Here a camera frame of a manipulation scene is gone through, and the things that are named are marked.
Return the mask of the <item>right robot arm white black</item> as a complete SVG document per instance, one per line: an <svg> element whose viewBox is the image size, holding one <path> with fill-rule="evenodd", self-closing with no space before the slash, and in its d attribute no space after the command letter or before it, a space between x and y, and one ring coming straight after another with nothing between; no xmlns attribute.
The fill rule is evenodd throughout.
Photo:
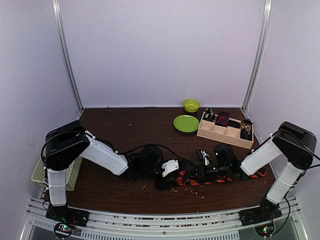
<svg viewBox="0 0 320 240"><path fill-rule="evenodd" d="M262 168L284 156L287 164L265 195L265 202L256 210L259 220L268 220L278 204L304 172L312 165L317 145L316 136L291 122L283 122L275 133L252 150L242 161L237 161L229 144L219 144L216 154L222 160L219 165L198 165L191 177L192 183L214 183L223 181L243 181L253 176L262 177Z"/></svg>

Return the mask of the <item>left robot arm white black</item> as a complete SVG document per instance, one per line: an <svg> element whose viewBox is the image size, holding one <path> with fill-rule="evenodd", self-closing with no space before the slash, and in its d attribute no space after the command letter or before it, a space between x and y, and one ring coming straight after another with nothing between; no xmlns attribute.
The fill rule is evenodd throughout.
<svg viewBox="0 0 320 240"><path fill-rule="evenodd" d="M85 129L78 120L52 130L45 137L40 158L47 175L49 202L53 206L51 211L61 222L72 218L71 209L66 207L66 174L78 157L124 179L135 180L143 175L160 183L166 180L167 175L190 163L162 144L149 143L119 152L109 141L97 138Z"/></svg>

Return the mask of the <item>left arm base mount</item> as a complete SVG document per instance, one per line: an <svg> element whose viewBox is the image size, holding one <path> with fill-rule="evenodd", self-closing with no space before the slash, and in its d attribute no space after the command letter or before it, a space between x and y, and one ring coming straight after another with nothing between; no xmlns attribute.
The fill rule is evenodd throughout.
<svg viewBox="0 0 320 240"><path fill-rule="evenodd" d="M71 208L68 202L62 206L53 206L49 200L48 202L46 218L72 226L85 227L87 225L90 215L88 211Z"/></svg>

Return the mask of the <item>red navy striped tie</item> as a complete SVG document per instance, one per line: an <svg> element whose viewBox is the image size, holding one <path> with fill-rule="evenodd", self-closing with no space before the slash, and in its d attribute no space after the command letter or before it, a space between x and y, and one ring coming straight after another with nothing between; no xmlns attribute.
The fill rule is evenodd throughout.
<svg viewBox="0 0 320 240"><path fill-rule="evenodd" d="M196 169L195 171L180 171L173 181L174 187L180 186L201 186L212 184L229 184L235 182L243 182L251 179L266 177L268 170L260 168L257 172L251 175L245 174L242 170L236 172L214 171L204 172Z"/></svg>

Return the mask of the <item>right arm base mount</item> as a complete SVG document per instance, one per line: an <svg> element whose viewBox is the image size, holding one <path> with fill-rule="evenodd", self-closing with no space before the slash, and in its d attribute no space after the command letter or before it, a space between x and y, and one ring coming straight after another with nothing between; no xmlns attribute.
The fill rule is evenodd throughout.
<svg viewBox="0 0 320 240"><path fill-rule="evenodd" d="M241 210L238 215L242 226L249 226L279 218L282 212L279 203L274 204L264 197L259 206Z"/></svg>

